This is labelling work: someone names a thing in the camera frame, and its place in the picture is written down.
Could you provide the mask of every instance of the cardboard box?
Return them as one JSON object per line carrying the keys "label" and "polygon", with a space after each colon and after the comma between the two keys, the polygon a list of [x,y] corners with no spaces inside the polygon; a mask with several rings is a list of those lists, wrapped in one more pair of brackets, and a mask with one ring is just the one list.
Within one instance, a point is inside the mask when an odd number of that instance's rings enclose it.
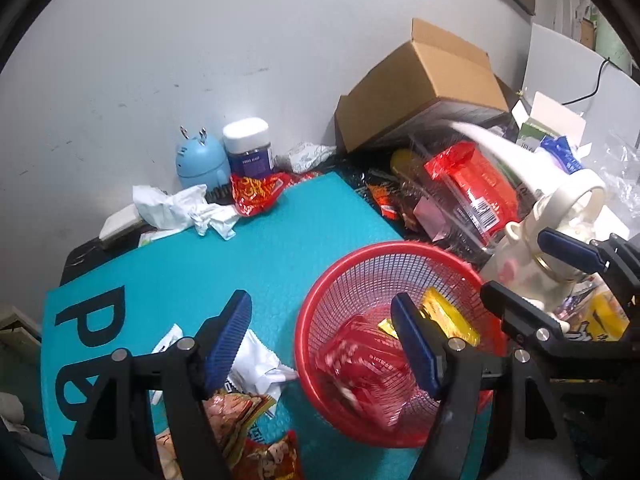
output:
{"label": "cardboard box", "polygon": [[436,120],[479,124],[508,111],[484,51],[414,18],[411,40],[340,98],[335,117],[352,152],[393,145]]}

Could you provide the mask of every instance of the bottle with white lid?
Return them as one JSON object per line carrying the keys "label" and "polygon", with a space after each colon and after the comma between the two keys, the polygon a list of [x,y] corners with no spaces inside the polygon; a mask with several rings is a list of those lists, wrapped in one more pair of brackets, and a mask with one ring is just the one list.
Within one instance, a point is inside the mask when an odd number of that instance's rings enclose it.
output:
{"label": "bottle with white lid", "polygon": [[228,124],[222,130],[231,173],[265,178],[273,173],[269,125],[252,117]]}

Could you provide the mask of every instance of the black cable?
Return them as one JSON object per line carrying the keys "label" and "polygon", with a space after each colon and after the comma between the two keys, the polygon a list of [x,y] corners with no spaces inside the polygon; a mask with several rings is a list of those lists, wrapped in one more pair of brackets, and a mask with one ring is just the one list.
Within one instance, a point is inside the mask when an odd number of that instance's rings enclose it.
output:
{"label": "black cable", "polygon": [[574,99],[573,101],[567,101],[565,103],[562,103],[562,106],[572,105],[574,103],[584,101],[585,99],[588,99],[589,97],[593,97],[594,95],[596,95],[598,93],[598,90],[600,89],[600,78],[602,77],[602,70],[604,69],[604,66],[609,62],[610,62],[609,58],[607,57],[607,59],[605,59],[600,65],[600,71],[598,72],[598,83],[596,84],[596,89],[593,92],[591,92],[589,95],[585,95],[584,97],[580,97],[579,99]]}

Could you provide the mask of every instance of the dark red wrapper in basket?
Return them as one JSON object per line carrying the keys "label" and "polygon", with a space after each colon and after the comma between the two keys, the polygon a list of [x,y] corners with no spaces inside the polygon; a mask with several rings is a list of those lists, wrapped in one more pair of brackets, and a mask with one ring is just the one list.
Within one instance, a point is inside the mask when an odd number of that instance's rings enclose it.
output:
{"label": "dark red wrapper in basket", "polygon": [[393,430],[415,389],[400,342],[364,316],[340,327],[316,355],[316,365],[360,415],[386,431]]}
{"label": "dark red wrapper in basket", "polygon": [[500,171],[466,140],[454,144],[424,165],[433,180],[449,175],[469,200],[481,224],[481,233],[491,236],[508,222],[518,222],[518,197]]}
{"label": "dark red wrapper in basket", "polygon": [[242,216],[254,216],[266,211],[276,203],[290,181],[291,177],[286,173],[274,173],[261,180],[232,174],[231,193],[236,209]]}

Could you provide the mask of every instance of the basket rim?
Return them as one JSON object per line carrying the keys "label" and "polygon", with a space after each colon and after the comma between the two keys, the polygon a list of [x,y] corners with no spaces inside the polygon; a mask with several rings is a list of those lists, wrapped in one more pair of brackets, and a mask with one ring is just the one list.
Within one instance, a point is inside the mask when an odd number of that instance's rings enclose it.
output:
{"label": "basket rim", "polygon": [[[327,288],[341,274],[343,274],[347,269],[366,260],[377,256],[383,256],[384,254],[396,253],[416,254],[417,256],[425,256],[447,264],[447,266],[465,277],[465,279],[470,282],[478,293],[480,292],[482,279],[478,273],[472,269],[470,264],[431,244],[425,242],[396,240],[392,242],[380,242],[359,248],[333,263],[316,280],[313,287],[306,295],[298,314],[298,320],[296,321],[296,329],[294,333],[294,358],[296,362],[296,370],[300,376],[300,385],[302,386],[306,398],[322,415],[324,420],[329,422],[335,429],[353,440],[369,444],[370,446],[397,448],[421,447],[424,444],[424,439],[414,434],[389,434],[384,433],[383,431],[363,434],[361,431],[358,431],[350,421],[344,419],[336,420],[322,400],[319,390],[314,386],[311,380],[311,375],[308,369],[313,366],[313,363],[307,350],[308,346],[304,344],[304,342],[308,341],[311,321],[313,319],[316,306],[318,306],[318,303]],[[498,319],[495,319],[495,321],[497,323],[497,331],[501,333]],[[490,398],[490,392],[481,392],[481,405],[486,404]]]}

